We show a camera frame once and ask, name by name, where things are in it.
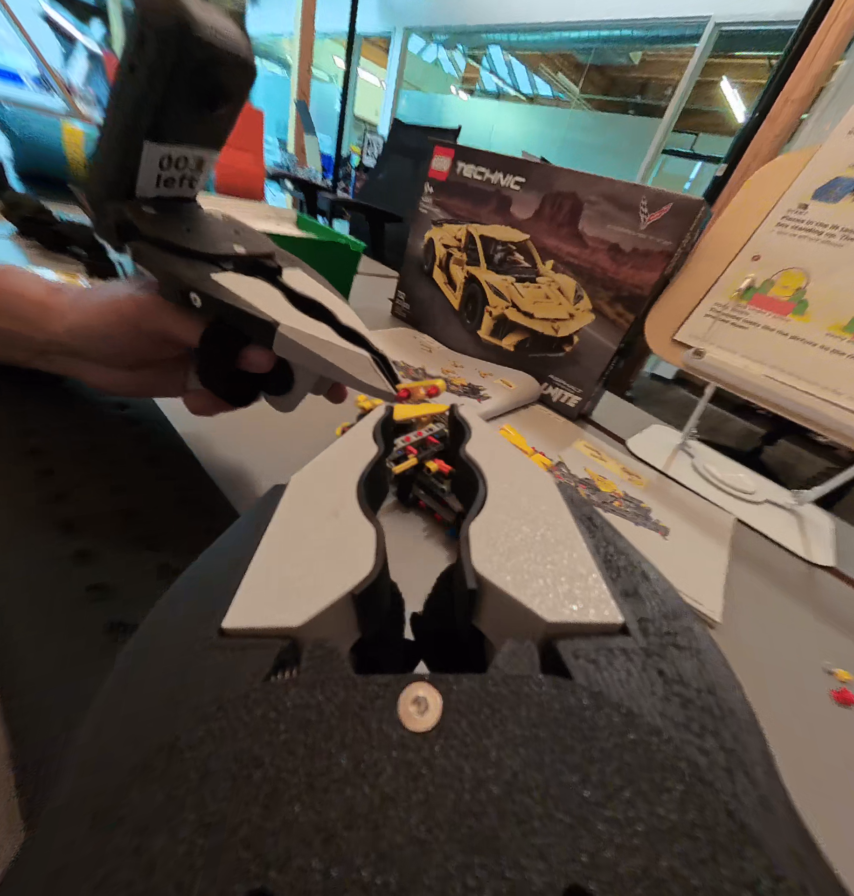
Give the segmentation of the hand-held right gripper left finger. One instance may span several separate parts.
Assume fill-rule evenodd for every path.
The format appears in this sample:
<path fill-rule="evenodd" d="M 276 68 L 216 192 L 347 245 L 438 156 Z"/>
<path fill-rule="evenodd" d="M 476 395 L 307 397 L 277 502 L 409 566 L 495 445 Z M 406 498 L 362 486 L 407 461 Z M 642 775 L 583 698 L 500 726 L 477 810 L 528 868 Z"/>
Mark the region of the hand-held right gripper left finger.
<path fill-rule="evenodd" d="M 388 569 L 392 409 L 368 413 L 286 485 L 221 622 L 234 637 L 357 641 L 356 600 Z"/>

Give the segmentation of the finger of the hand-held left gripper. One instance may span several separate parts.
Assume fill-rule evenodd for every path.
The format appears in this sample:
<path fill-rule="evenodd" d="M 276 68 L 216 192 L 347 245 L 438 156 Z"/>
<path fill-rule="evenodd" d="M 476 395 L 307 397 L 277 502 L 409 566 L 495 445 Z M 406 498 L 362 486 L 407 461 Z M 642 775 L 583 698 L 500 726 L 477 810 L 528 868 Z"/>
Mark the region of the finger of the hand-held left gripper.
<path fill-rule="evenodd" d="M 354 310 L 323 279 L 302 270 L 264 276 L 211 273 L 213 298 L 240 312 L 241 324 L 264 324 L 253 339 L 287 364 L 290 384 L 266 385 L 268 404 L 300 404 L 340 384 L 391 401 L 398 380 L 388 356 Z"/>
<path fill-rule="evenodd" d="M 273 286 L 297 313 L 290 339 L 319 358 L 319 371 L 347 385 L 396 385 L 396 370 L 381 342 L 333 288 L 299 266 L 269 273 Z"/>

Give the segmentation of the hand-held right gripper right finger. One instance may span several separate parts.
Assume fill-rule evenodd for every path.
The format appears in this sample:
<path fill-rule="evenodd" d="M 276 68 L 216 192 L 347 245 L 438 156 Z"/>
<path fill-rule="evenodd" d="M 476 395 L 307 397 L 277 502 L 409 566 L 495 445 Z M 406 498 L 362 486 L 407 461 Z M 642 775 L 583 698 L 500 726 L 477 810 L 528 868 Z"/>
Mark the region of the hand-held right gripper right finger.
<path fill-rule="evenodd" d="M 625 618 L 555 479 L 472 409 L 449 411 L 469 488 L 455 563 L 455 623 L 489 643 L 611 634 Z"/>

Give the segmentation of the lego car chassis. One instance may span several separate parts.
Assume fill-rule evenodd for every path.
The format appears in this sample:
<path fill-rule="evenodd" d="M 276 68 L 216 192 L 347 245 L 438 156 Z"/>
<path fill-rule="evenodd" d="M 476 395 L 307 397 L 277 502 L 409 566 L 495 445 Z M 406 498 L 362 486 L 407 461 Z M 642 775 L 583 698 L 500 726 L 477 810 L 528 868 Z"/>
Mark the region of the lego car chassis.
<path fill-rule="evenodd" d="M 364 518 L 381 532 L 377 515 L 387 498 L 393 497 L 403 508 L 429 515 L 449 538 L 459 539 L 467 508 L 455 491 L 458 461 L 449 404 L 436 400 L 388 405 L 360 395 L 355 420 L 343 422 L 335 436 L 342 437 L 368 416 L 382 417 L 387 408 L 387 426 L 375 431 L 384 438 L 381 454 L 366 467 L 358 488 Z"/>

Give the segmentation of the lego instruction booklet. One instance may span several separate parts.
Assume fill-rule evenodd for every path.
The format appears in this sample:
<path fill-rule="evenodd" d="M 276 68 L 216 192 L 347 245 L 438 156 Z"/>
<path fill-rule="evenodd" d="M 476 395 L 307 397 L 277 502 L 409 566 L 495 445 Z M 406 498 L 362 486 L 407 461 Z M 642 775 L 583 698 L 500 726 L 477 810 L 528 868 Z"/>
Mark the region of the lego instruction booklet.
<path fill-rule="evenodd" d="M 475 409 L 545 465 L 652 564 L 710 625 L 723 621 L 734 521 L 651 470 L 587 423 L 543 404 L 532 376 L 448 350 L 416 330 L 378 330 L 374 340 L 403 384 L 444 379 L 445 398 Z"/>

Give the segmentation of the lego set box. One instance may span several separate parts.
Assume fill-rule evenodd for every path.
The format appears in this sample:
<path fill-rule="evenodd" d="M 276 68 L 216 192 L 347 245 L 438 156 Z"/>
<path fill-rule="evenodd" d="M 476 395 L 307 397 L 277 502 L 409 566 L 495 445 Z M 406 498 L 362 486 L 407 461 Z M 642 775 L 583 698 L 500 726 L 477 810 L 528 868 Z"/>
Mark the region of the lego set box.
<path fill-rule="evenodd" d="M 437 141 L 392 304 L 589 414 L 709 215 L 699 197 Z"/>

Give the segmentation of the person's left hand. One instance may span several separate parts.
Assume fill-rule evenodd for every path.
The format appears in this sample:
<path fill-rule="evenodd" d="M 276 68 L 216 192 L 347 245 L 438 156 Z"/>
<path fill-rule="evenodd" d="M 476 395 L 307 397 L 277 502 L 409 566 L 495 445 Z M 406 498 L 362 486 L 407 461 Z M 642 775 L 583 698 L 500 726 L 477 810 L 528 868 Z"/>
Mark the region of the person's left hand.
<path fill-rule="evenodd" d="M 195 378 L 206 327 L 142 282 L 80 289 L 65 313 L 58 368 L 119 397 L 180 399 L 197 417 L 218 416 L 232 406 Z"/>

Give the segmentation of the green storage bin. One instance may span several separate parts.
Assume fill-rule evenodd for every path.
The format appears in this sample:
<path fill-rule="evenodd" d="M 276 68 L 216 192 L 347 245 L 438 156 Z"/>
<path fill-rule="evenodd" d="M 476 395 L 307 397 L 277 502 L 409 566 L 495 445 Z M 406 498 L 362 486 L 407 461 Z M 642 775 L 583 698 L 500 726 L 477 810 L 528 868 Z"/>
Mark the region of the green storage bin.
<path fill-rule="evenodd" d="M 350 297 L 365 242 L 298 211 L 278 209 L 264 233 L 284 252 L 321 275 L 345 299 Z"/>

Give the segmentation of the orange plastic case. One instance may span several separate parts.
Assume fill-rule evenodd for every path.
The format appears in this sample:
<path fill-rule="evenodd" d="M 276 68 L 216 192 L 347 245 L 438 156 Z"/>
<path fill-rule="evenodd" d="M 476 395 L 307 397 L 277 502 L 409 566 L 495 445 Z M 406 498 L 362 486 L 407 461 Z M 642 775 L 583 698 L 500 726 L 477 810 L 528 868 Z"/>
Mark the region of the orange plastic case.
<path fill-rule="evenodd" d="M 264 114 L 246 102 L 214 168 L 212 191 L 263 203 Z"/>

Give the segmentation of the white paper sheet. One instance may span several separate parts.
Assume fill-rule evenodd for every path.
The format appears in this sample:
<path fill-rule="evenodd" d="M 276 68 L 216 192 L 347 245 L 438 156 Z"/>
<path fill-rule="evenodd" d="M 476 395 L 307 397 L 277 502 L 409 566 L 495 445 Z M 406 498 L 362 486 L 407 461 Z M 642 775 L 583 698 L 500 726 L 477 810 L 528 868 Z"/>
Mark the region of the white paper sheet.
<path fill-rule="evenodd" d="M 242 224 L 268 236 L 301 237 L 295 210 L 268 203 L 212 193 L 197 195 L 200 206 L 208 213 L 222 218 L 235 218 Z"/>

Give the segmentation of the teal rolled mat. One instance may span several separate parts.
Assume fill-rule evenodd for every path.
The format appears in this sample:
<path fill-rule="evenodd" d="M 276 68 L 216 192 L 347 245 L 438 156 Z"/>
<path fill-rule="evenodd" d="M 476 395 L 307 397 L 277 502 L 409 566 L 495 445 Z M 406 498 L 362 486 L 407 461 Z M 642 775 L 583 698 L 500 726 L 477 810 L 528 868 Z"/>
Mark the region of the teal rolled mat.
<path fill-rule="evenodd" d="M 68 185 L 85 180 L 100 127 L 0 101 L 0 130 L 7 137 L 20 176 Z"/>

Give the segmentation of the black dotted floor mat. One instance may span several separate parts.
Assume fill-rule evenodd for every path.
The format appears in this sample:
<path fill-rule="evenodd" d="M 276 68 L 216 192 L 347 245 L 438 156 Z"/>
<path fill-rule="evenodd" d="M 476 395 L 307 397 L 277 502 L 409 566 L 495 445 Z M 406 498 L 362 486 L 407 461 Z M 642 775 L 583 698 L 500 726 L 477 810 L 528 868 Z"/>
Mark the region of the black dotted floor mat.
<path fill-rule="evenodd" d="M 28 829 L 123 646 L 237 518 L 152 400 L 0 365 L 0 703 Z"/>

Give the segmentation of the white document stand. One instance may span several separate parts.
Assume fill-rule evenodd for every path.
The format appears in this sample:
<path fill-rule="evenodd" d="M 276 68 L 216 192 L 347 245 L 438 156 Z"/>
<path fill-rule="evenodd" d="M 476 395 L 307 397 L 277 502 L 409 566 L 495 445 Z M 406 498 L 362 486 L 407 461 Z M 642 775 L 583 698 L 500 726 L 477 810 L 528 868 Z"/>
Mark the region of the white document stand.
<path fill-rule="evenodd" d="M 626 445 L 639 460 L 801 559 L 816 566 L 834 567 L 834 524 L 816 502 L 852 481 L 854 464 L 820 486 L 791 490 L 752 472 L 744 462 L 734 461 L 703 445 L 696 436 L 696 428 L 717 389 L 750 401 L 852 451 L 854 414 L 802 390 L 784 389 L 767 376 L 732 379 L 722 378 L 717 370 L 696 369 L 686 362 L 692 351 L 677 338 L 685 320 L 823 143 L 788 153 L 752 175 L 704 232 L 679 275 L 648 314 L 645 338 L 653 353 L 702 379 L 705 389 L 681 430 L 662 425 L 647 427 L 632 436 Z"/>

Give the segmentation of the printed instruction sheet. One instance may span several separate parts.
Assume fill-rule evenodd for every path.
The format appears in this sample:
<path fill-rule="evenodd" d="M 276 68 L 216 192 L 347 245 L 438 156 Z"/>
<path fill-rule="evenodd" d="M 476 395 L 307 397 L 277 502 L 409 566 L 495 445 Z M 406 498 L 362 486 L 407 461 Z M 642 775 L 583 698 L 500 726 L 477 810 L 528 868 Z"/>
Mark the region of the printed instruction sheet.
<path fill-rule="evenodd" d="M 678 341 L 722 378 L 771 378 L 854 414 L 854 105 Z"/>

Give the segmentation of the wooden post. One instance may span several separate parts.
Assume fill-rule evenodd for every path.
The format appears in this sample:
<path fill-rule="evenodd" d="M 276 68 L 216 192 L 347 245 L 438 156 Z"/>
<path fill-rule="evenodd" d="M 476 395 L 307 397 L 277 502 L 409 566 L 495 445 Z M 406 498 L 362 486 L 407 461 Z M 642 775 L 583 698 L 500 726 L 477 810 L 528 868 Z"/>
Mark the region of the wooden post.
<path fill-rule="evenodd" d="M 854 1 L 813 1 L 703 197 L 718 218 L 779 156 L 854 39 Z"/>

